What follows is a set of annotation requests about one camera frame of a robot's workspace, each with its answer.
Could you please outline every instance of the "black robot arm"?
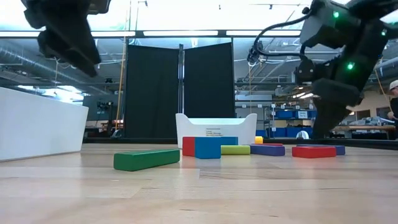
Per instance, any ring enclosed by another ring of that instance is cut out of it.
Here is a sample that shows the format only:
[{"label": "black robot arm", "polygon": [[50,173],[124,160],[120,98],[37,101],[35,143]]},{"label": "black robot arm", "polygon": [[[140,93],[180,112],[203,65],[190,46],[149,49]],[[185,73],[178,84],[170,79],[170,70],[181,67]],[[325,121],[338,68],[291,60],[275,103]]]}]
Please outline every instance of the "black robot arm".
[{"label": "black robot arm", "polygon": [[350,113],[347,106],[360,104],[363,88],[387,41],[398,37],[397,28],[380,20],[396,9],[398,1],[353,0],[342,5],[313,0],[304,16],[300,55],[305,55],[305,48],[318,44],[343,48],[325,63],[314,63],[301,56],[302,61],[294,71],[297,83],[311,82],[317,96],[313,138],[322,138],[347,117]]},{"label": "black robot arm", "polygon": [[45,27],[37,41],[47,58],[68,62],[91,77],[101,62],[90,26],[89,14],[107,13],[110,0],[22,0],[25,18],[35,29]]}]

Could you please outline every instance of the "green led light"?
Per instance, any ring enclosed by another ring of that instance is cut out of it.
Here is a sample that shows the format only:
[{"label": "green led light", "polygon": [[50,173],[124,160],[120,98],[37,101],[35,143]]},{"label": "green led light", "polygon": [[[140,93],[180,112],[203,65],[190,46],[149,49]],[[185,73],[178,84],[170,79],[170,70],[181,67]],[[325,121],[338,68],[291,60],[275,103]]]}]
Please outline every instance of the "green led light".
[{"label": "green led light", "polygon": [[338,18],[339,16],[340,16],[340,13],[339,13],[339,12],[334,12],[334,13],[333,13],[333,17],[334,17],[334,18]]},{"label": "green led light", "polygon": [[353,63],[349,63],[348,65],[347,65],[347,69],[348,70],[352,70],[354,68],[354,64]]}]

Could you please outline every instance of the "lime green block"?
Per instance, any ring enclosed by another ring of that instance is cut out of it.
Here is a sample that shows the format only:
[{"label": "lime green block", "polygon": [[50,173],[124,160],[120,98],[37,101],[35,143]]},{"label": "lime green block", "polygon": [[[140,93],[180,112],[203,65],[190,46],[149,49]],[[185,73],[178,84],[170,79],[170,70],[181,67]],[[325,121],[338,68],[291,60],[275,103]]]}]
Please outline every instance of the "lime green block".
[{"label": "lime green block", "polygon": [[250,146],[221,146],[221,155],[250,155]]},{"label": "lime green block", "polygon": [[123,171],[137,171],[179,161],[179,149],[120,152],[113,156],[113,168]]}]

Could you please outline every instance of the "floor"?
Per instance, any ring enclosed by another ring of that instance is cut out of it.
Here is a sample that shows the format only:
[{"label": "floor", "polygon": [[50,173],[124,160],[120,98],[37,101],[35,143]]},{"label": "floor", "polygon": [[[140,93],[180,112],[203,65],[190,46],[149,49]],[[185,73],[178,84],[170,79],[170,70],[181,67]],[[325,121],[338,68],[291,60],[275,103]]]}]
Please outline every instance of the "floor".
[{"label": "floor", "polygon": [[326,159],[183,157],[138,172],[113,153],[172,146],[84,145],[0,163],[1,223],[397,223],[398,151],[347,148]]}]

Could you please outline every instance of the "black partition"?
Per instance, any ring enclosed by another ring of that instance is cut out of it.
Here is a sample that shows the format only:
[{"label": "black partition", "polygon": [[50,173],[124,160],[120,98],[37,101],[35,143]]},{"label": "black partition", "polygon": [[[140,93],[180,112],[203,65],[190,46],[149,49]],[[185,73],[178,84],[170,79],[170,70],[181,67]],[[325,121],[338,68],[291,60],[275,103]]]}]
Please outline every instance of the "black partition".
[{"label": "black partition", "polygon": [[128,46],[124,107],[126,138],[176,138],[178,50]]},{"label": "black partition", "polygon": [[234,118],[232,43],[185,50],[184,114]]}]

